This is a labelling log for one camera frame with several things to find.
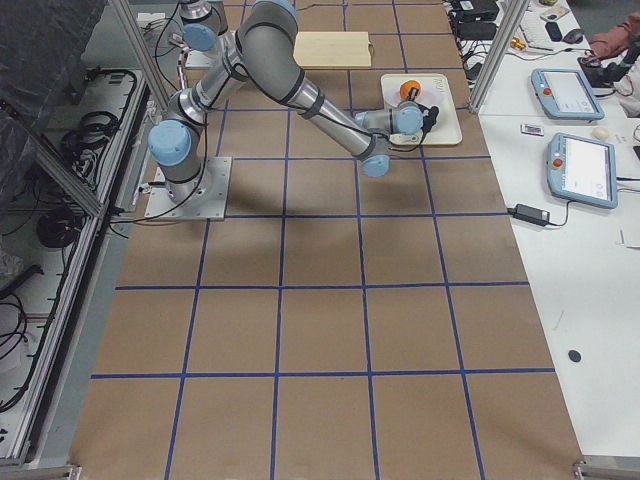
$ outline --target gray floor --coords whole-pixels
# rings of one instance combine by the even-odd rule
[[[638,0],[569,0],[569,6],[587,38],[608,31],[640,10]]]

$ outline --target phone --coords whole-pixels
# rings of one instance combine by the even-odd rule
[[[542,12],[540,14],[540,18],[543,19],[545,22],[555,22],[556,20],[564,17],[570,11],[571,10],[569,10],[566,7],[563,7],[562,5],[556,5]]]
[[[547,30],[552,42],[559,42],[562,40],[562,32],[556,22],[547,22],[544,24],[544,28]]]

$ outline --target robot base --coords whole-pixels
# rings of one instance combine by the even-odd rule
[[[213,183],[211,185],[203,185],[199,189],[203,193],[195,193],[184,205],[158,217],[157,220],[224,220],[229,193],[231,163],[231,157],[208,157],[205,168],[210,178],[213,179]],[[164,182],[164,175],[159,168],[156,171],[154,181]],[[166,188],[153,188],[144,216],[155,217],[162,214],[162,212],[171,210],[174,206],[175,203],[169,197]]]

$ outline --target light blue cap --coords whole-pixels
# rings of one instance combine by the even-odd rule
[[[155,159],[164,167],[180,164],[191,150],[191,135],[177,120],[164,120],[153,127],[147,142]]]
[[[189,23],[184,26],[182,38],[189,47],[199,52],[208,52],[218,40],[213,30],[196,23]]]
[[[367,112],[356,113],[354,120],[358,125],[360,125],[361,127],[364,127],[364,117],[366,116],[367,116]]]
[[[395,118],[396,129],[405,135],[413,135],[422,128],[422,112],[418,107],[405,107]]]
[[[374,155],[362,162],[362,171],[367,177],[377,178],[389,171],[389,155]]]
[[[271,2],[271,3],[275,3],[276,5],[280,5],[287,12],[289,12],[291,16],[295,19],[296,23],[298,23],[298,12],[296,12],[296,8],[293,5],[291,5],[287,0],[256,0],[255,2],[253,2],[253,6],[255,7],[260,2]]]

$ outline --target red sleeve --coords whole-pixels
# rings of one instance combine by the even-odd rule
[[[591,49],[598,58],[612,58],[629,47],[629,36],[640,34],[640,11],[632,13],[620,25],[607,33],[597,33],[591,39]]]

